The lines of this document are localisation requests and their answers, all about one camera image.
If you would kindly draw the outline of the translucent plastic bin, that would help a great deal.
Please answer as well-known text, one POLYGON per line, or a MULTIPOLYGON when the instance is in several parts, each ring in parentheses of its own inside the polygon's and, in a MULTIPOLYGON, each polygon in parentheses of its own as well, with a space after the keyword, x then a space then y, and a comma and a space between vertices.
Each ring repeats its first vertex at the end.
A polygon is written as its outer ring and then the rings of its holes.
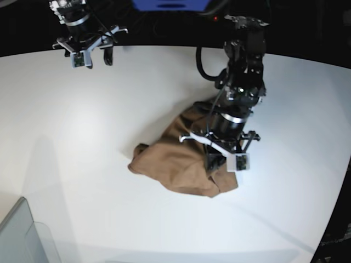
POLYGON ((62 262, 49 227, 34 221, 24 197, 1 222, 1 262, 62 262))

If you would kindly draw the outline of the brown t-shirt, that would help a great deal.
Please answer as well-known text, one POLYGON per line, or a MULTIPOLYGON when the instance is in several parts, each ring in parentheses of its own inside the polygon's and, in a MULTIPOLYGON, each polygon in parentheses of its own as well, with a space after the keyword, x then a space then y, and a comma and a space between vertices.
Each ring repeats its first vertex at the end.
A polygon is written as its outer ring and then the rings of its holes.
POLYGON ((179 142, 180 135, 204 123, 205 114, 194 106, 183 110, 155 142, 134 148, 129 171, 154 179, 178 193, 212 198, 236 189, 236 175, 227 171, 224 161, 207 168, 202 144, 192 140, 179 142))

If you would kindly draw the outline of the blue box at top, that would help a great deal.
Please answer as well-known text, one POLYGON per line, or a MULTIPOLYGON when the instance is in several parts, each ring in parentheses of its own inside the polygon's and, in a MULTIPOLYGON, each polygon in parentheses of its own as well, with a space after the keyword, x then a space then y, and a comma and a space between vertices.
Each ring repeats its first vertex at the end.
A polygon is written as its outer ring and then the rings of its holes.
POLYGON ((196 11, 206 9, 209 0, 133 0, 134 7, 143 12, 196 11))

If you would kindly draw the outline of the black power strip red light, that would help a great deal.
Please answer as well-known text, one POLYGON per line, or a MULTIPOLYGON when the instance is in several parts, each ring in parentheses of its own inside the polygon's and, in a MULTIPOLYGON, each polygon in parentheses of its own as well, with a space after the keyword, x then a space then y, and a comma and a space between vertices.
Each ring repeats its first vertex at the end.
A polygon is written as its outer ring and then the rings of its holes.
POLYGON ((223 24, 228 22, 228 19, 226 19, 225 16, 226 16, 226 13, 212 14, 207 16, 207 20, 212 23, 223 24))

